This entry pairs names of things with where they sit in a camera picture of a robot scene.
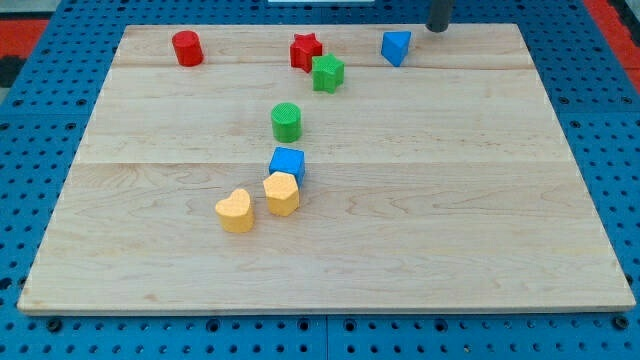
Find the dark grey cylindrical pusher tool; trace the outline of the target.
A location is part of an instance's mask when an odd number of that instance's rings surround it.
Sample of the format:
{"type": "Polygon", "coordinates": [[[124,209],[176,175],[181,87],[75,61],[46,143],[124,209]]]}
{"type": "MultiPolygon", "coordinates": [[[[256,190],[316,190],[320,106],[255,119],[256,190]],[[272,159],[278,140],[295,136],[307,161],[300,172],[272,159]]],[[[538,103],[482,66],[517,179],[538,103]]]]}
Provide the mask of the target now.
{"type": "Polygon", "coordinates": [[[432,0],[426,21],[426,28],[434,33],[442,33],[449,27],[454,0],[432,0]]]}

